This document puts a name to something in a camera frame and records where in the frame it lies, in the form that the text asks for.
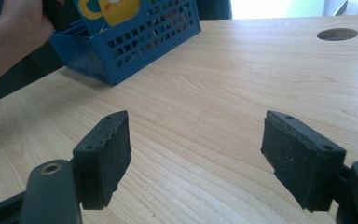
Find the human arm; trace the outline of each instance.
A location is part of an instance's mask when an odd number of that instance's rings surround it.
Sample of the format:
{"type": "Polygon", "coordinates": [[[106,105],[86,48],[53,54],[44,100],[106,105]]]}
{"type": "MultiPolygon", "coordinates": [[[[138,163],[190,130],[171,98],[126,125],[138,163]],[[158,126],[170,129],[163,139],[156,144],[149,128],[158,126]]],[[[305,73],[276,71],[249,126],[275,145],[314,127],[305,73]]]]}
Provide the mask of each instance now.
{"type": "Polygon", "coordinates": [[[52,35],[54,28],[43,14],[42,5],[42,0],[4,1],[0,15],[0,76],[52,35]]]}

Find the light wood grain surface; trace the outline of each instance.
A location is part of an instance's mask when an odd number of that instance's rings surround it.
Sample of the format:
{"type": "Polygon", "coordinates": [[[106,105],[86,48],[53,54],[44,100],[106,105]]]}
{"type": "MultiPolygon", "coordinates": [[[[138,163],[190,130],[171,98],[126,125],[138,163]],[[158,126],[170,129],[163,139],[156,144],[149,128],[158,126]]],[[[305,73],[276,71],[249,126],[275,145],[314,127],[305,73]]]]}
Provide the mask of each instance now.
{"type": "Polygon", "coordinates": [[[202,32],[111,88],[61,69],[0,100],[0,201],[37,165],[72,158],[105,115],[128,110],[132,161],[85,223],[335,223],[303,211],[260,153],[268,109],[358,161],[358,36],[316,35],[358,16],[203,21],[202,32]]]}

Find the screw hole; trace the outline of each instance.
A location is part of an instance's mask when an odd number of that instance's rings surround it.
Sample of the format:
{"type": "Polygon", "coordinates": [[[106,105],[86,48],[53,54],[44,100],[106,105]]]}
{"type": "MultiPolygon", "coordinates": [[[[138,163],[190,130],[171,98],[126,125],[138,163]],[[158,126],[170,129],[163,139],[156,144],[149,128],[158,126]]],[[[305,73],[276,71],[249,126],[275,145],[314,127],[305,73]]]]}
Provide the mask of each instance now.
{"type": "Polygon", "coordinates": [[[327,146],[327,145],[322,146],[322,148],[327,149],[327,150],[333,150],[333,148],[332,148],[332,147],[327,146]]]}
{"type": "Polygon", "coordinates": [[[92,146],[87,145],[87,146],[84,147],[84,149],[86,149],[86,150],[92,150],[92,146]]]}
{"type": "Polygon", "coordinates": [[[42,175],[52,175],[60,171],[62,166],[58,163],[52,163],[45,166],[42,171],[40,172],[42,175]]]}

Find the blue plastic basket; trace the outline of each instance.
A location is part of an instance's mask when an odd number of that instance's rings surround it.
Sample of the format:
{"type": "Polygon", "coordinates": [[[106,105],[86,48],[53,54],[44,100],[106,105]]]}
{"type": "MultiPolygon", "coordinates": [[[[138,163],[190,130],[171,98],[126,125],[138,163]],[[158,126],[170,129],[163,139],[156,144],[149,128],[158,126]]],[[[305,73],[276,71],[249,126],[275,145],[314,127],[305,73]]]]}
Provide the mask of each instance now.
{"type": "Polygon", "coordinates": [[[50,42],[67,68],[116,85],[198,32],[195,0],[143,0],[133,18],[97,35],[80,20],[50,42]]]}

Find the human hand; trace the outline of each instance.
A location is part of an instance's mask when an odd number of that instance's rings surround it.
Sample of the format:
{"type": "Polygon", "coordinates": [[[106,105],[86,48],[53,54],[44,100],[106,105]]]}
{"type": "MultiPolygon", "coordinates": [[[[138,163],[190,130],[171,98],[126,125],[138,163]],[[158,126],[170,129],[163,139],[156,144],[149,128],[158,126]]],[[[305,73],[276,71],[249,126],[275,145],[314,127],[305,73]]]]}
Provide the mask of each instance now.
{"type": "Polygon", "coordinates": [[[43,45],[54,32],[54,27],[43,13],[42,0],[5,0],[0,20],[9,24],[8,29],[36,49],[43,45]]]}

